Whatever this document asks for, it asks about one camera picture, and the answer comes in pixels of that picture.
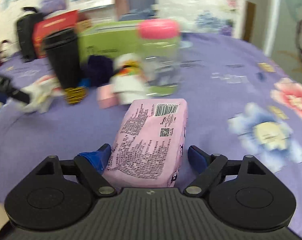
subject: black bag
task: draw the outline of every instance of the black bag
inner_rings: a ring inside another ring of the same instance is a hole
[[[27,14],[17,20],[17,34],[21,53],[25,62],[30,62],[37,58],[32,41],[32,33],[34,25],[43,21],[44,14],[38,12],[34,7],[22,8],[25,12],[33,11],[32,14]]]

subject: metal screw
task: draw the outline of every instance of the metal screw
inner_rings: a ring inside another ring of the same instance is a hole
[[[99,188],[99,192],[101,194],[108,195],[108,194],[111,194],[114,192],[114,188],[109,187],[109,186],[101,187],[101,188]]]
[[[202,191],[202,189],[197,186],[190,186],[190,187],[187,187],[187,189],[186,189],[187,193],[193,194],[193,195],[199,194],[201,191]]]

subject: pink flower print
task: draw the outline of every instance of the pink flower print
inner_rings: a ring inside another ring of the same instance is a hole
[[[227,0],[228,5],[232,8],[236,7],[236,2],[236,0]]]
[[[278,103],[293,109],[302,119],[302,85],[289,78],[281,78],[275,83],[277,90],[271,90],[270,96]]]

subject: flower pattern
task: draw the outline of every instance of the flower pattern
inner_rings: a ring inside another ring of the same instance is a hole
[[[280,171],[287,160],[302,162],[302,147],[292,129],[256,103],[248,103],[244,113],[228,122],[242,146],[252,155],[261,155],[261,162],[272,172]]]
[[[302,119],[302,85],[289,78],[281,78],[275,83],[277,90],[271,90],[270,96],[278,103],[293,109]]]
[[[231,19],[223,20],[213,16],[211,11],[204,11],[196,19],[197,28],[210,32],[217,32],[221,35],[232,36],[234,22]]]

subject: purple bedsheet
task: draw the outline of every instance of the purple bedsheet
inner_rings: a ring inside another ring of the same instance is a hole
[[[187,161],[190,145],[229,159],[253,153],[274,171],[279,170],[276,176],[294,193],[297,209],[290,227],[302,236],[302,114],[270,96],[275,83],[286,75],[277,67],[276,73],[262,71],[258,63],[275,64],[244,41],[216,34],[188,37],[193,47],[182,51],[187,61],[181,69],[183,81],[179,91],[170,96],[188,103],[185,154],[176,186],[184,188],[195,177]],[[12,75],[14,84],[23,87],[50,70],[46,59],[22,64],[16,56],[0,72]],[[302,109],[299,96],[290,100]],[[268,106],[278,107],[288,119],[270,114]],[[0,202],[46,156],[72,159],[80,152],[112,144],[127,109],[99,109],[95,89],[75,106],[57,98],[45,114],[20,113],[14,103],[2,108]],[[274,131],[265,135],[270,127]]]

